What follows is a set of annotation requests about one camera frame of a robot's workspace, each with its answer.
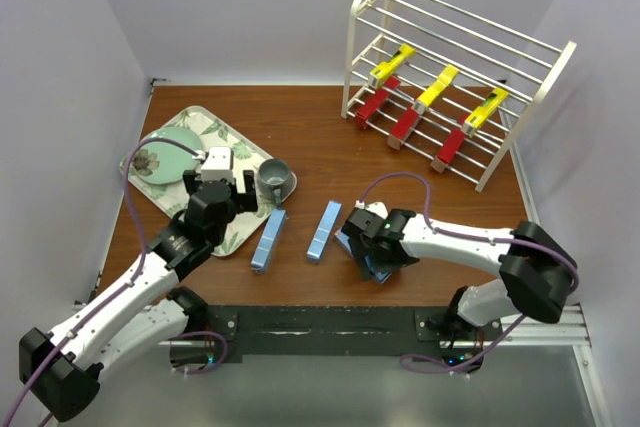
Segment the blue toothpaste box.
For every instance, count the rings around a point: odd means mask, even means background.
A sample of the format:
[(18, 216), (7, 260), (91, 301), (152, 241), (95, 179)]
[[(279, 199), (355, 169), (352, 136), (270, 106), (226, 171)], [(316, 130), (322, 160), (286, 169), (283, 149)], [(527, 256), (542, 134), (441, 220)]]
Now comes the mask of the blue toothpaste box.
[(263, 274), (268, 270), (286, 218), (286, 211), (282, 208), (274, 209), (269, 216), (251, 259), (250, 265), (254, 273)]
[(321, 260), (341, 208), (342, 204), (340, 202), (333, 200), (328, 202), (307, 249), (306, 257), (308, 261), (318, 263)]
[[(351, 238), (348, 237), (346, 234), (344, 234), (341, 230), (337, 230), (334, 233), (334, 238), (337, 241), (337, 243), (347, 252), (347, 254), (354, 261), (351, 255), (350, 247), (349, 247), (349, 240)], [(370, 250), (363, 243), (362, 245), (366, 249), (367, 263), (371, 271), (371, 274), (373, 276), (373, 278), (369, 281), (375, 281), (379, 285), (384, 284), (391, 277), (392, 271), (384, 267), (381, 262), (376, 262)]]

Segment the red toothpaste box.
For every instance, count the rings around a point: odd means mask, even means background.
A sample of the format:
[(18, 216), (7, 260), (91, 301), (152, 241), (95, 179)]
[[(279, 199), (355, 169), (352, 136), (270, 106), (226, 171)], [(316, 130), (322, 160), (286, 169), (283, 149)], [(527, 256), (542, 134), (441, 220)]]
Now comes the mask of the red toothpaste box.
[(365, 129), (367, 123), (374, 118), (376, 112), (391, 96), (391, 92), (397, 89), (401, 84), (400, 79), (392, 75), (385, 81), (382, 87), (375, 92), (361, 105), (355, 113), (355, 124), (360, 129)]
[(409, 135), (413, 132), (420, 119), (421, 114), (416, 110), (412, 108), (406, 110), (388, 134), (388, 146), (399, 150), (404, 145)]
[(431, 168), (438, 173), (443, 173), (453, 160), (465, 138), (466, 134), (460, 128), (453, 130), (431, 161)]

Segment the yellow toothpaste box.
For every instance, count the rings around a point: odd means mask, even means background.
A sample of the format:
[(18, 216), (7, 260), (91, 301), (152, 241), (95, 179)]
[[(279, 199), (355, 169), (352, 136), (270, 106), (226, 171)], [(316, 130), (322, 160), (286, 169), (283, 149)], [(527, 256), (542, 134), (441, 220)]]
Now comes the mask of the yellow toothpaste box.
[(415, 53), (414, 47), (402, 44), (389, 60), (380, 62), (370, 71), (367, 79), (368, 86), (374, 89), (380, 88)]
[(421, 115), (424, 114), (452, 83), (458, 73), (458, 68), (451, 64), (447, 65), (440, 72), (434, 82), (414, 100), (411, 108), (419, 112)]
[(473, 137), (508, 96), (509, 93), (506, 90), (496, 87), (489, 96), (466, 117), (461, 127), (462, 132), (468, 137)]

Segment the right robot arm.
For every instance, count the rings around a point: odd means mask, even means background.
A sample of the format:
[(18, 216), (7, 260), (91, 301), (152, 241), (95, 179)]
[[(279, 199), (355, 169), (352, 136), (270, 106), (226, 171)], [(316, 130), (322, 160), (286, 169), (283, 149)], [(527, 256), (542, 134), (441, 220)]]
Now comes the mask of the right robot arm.
[(538, 224), (482, 229), (428, 218), (411, 210), (387, 210), (376, 202), (355, 207), (340, 229), (364, 278), (392, 273), (422, 259), (439, 259), (492, 276), (481, 286), (459, 288), (443, 325), (459, 340), (508, 315), (559, 322), (576, 290), (575, 261)]

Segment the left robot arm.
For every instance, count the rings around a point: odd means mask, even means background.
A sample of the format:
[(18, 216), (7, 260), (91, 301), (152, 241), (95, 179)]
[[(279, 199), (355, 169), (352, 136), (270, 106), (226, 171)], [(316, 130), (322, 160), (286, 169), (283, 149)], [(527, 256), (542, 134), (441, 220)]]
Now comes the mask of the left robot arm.
[(187, 170), (189, 195), (134, 264), (104, 292), (66, 321), (19, 341), (19, 378), (51, 417), (66, 422), (97, 396), (100, 379), (126, 357), (171, 337), (200, 337), (207, 315), (199, 297), (181, 299), (174, 287), (209, 260), (228, 225), (257, 211), (255, 174), (240, 180), (229, 169)]

